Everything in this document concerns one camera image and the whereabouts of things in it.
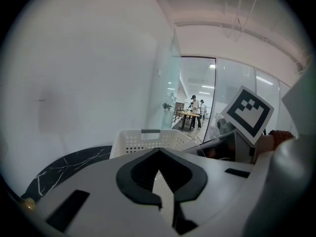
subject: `person in white shirt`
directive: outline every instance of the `person in white shirt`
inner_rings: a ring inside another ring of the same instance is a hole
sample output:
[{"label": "person in white shirt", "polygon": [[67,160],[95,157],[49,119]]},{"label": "person in white shirt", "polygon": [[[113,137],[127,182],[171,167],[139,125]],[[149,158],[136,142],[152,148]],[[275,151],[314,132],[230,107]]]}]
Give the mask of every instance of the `person in white shirt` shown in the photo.
[{"label": "person in white shirt", "polygon": [[204,115],[205,115],[205,113],[206,113],[206,106],[205,106],[205,104],[204,104],[204,101],[203,101],[203,99],[201,99],[201,115],[199,116],[200,117],[200,119],[203,119],[203,122],[204,122]]},{"label": "person in white shirt", "polygon": [[[197,97],[195,95],[193,95],[191,99],[193,99],[192,113],[200,115],[201,106],[199,104],[199,101],[197,100]],[[195,124],[196,124],[196,117],[192,117],[192,127],[193,128],[194,128]],[[201,129],[201,121],[200,121],[199,116],[197,117],[197,126],[198,126],[198,129]]]}]

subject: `metal frame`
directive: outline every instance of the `metal frame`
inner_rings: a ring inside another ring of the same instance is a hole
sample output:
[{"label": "metal frame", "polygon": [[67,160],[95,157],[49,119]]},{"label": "metal frame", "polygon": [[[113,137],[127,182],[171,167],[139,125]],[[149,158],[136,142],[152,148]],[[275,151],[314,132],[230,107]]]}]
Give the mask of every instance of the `metal frame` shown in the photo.
[{"label": "metal frame", "polygon": [[280,87],[280,80],[277,80],[278,82],[278,111],[277,111],[277,120],[276,120],[276,129],[277,129],[277,123],[278,123],[278,116],[280,114],[280,107],[281,107],[281,87]]},{"label": "metal frame", "polygon": [[[211,120],[211,116],[212,116],[212,112],[213,112],[213,105],[214,105],[214,96],[215,96],[215,90],[216,90],[216,70],[217,70],[217,58],[215,57],[210,57],[210,56],[198,56],[198,55],[182,55],[181,58],[185,58],[185,57],[188,57],[188,58],[206,58],[206,59],[213,59],[215,60],[215,82],[214,82],[214,93],[213,93],[213,101],[212,101],[212,108],[211,108],[211,113],[209,115],[209,119],[208,119],[208,123],[207,123],[207,128],[206,128],[206,133],[207,133],[207,130],[208,130],[208,126],[209,126],[209,122]],[[205,137],[206,137],[206,133],[204,135],[204,138],[203,138],[203,141],[202,141],[202,144],[204,143],[204,140],[205,140]]]},{"label": "metal frame", "polygon": [[249,17],[250,17],[251,14],[252,14],[252,11],[253,11],[253,9],[254,9],[254,7],[255,7],[255,5],[256,5],[256,2],[257,2],[257,0],[254,0],[254,1],[253,1],[251,10],[250,10],[250,12],[248,13],[247,19],[246,19],[246,21],[245,21],[245,23],[244,23],[244,25],[243,25],[243,27],[242,27],[242,29],[241,29],[241,32],[239,33],[239,36],[238,36],[236,42],[238,41],[240,35],[241,35],[241,34],[243,33],[243,31],[245,30],[246,24],[247,24],[247,22],[248,22]]},{"label": "metal frame", "polygon": [[233,33],[233,30],[234,30],[234,28],[235,28],[236,21],[237,21],[238,15],[239,15],[239,11],[240,11],[241,4],[242,4],[242,0],[239,0],[239,2],[238,2],[238,7],[237,7],[237,13],[236,13],[236,17],[235,17],[235,20],[234,20],[234,24],[233,24],[233,26],[232,26],[232,30],[231,30],[231,33],[229,34],[228,38],[231,37],[231,35],[232,35],[232,33]]},{"label": "metal frame", "polygon": [[[192,56],[192,57],[210,58],[210,57],[203,57],[203,56],[198,56],[198,55]],[[254,69],[260,70],[260,71],[262,71],[262,72],[264,72],[264,73],[266,73],[266,74],[268,74],[268,75],[270,75],[270,76],[276,78],[274,75],[271,75],[269,72],[266,72],[266,71],[264,71],[264,70],[262,70],[262,69],[259,69],[259,68],[257,68],[256,66],[253,66],[253,65],[251,65],[251,64],[249,64],[249,63],[244,63],[243,61],[238,61],[238,60],[234,60],[234,59],[230,59],[230,58],[226,58],[226,57],[220,57],[220,56],[217,56],[216,58],[211,58],[211,59],[215,59],[216,61],[217,61],[217,59],[223,59],[223,60],[228,60],[228,61],[239,62],[239,63],[242,63],[242,64],[244,64],[244,65],[253,67]],[[280,80],[279,78],[276,78],[276,79],[278,79],[279,81],[281,81],[282,83],[284,83],[286,86],[288,86],[289,88],[291,88],[291,86],[287,85],[285,82],[283,82],[283,81]]]}]

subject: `red bracelet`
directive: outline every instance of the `red bracelet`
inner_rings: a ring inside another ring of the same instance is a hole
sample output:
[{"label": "red bracelet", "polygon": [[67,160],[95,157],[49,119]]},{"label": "red bracelet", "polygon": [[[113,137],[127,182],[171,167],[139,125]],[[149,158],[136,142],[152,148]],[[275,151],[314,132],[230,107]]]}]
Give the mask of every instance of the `red bracelet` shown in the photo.
[{"label": "red bracelet", "polygon": [[270,131],[269,135],[273,135],[273,138],[275,140],[275,146],[274,149],[277,148],[278,145],[280,145],[283,141],[289,140],[294,138],[293,134],[287,131]]}]

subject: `black and white fiducial marker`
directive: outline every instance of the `black and white fiducial marker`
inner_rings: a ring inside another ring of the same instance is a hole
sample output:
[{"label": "black and white fiducial marker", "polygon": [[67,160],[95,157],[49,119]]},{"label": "black and white fiducial marker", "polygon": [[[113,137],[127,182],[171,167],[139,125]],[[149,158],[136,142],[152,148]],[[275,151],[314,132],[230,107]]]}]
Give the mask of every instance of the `black and white fiducial marker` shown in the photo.
[{"label": "black and white fiducial marker", "polygon": [[244,136],[255,144],[266,128],[274,108],[248,88],[242,86],[221,112]]}]

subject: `black marble surface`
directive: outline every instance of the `black marble surface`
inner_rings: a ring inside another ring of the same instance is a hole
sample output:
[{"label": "black marble surface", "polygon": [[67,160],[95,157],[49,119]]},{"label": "black marble surface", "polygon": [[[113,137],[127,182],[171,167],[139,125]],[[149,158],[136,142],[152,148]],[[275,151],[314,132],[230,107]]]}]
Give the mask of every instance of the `black marble surface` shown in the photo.
[{"label": "black marble surface", "polygon": [[35,202],[50,192],[58,184],[83,168],[110,157],[112,146],[89,148],[66,155],[43,169],[28,186],[22,198],[32,198]]}]

